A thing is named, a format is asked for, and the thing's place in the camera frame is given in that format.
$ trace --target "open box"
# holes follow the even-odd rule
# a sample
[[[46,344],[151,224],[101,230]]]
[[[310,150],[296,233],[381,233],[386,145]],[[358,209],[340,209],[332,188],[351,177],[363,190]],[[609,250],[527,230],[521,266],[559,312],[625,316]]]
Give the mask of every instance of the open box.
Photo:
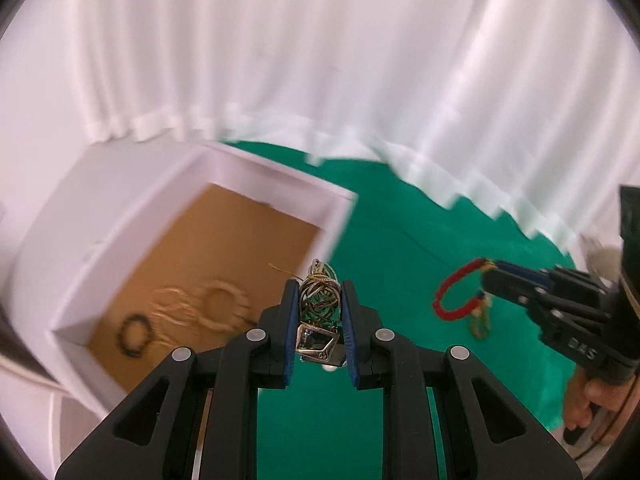
[[[6,292],[12,322],[31,351],[99,416],[126,392],[87,343],[132,272],[212,184],[318,228],[297,268],[287,269],[297,275],[313,258],[328,259],[355,199],[348,190],[217,143],[161,137],[92,146],[32,226]],[[287,278],[274,273],[276,280]]]

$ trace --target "curtain fold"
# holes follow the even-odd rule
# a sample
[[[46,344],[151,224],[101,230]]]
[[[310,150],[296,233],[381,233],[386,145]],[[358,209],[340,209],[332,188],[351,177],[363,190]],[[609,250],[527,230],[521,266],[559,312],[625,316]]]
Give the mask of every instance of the curtain fold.
[[[640,56],[606,0],[70,0],[69,17],[94,142],[381,160],[561,250],[640,160]]]

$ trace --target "green surface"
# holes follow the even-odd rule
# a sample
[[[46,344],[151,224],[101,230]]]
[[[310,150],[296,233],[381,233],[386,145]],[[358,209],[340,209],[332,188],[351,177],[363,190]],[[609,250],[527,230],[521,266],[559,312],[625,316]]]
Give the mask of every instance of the green surface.
[[[549,240],[529,240],[510,216],[492,220],[466,199],[442,209],[383,164],[328,160],[316,168],[295,150],[237,146],[356,192],[358,203],[330,263],[340,280],[355,283],[360,303],[418,345],[467,346],[547,428],[560,423],[573,365],[538,341],[538,329],[522,308],[495,300],[494,330],[481,342],[464,320],[444,323],[431,309],[442,280],[478,256],[533,268],[570,266]],[[457,284],[445,308],[459,306],[476,290],[477,278]],[[262,391],[258,413],[261,480],[380,478],[382,394],[354,390],[345,369],[325,372],[296,359],[291,386]]]

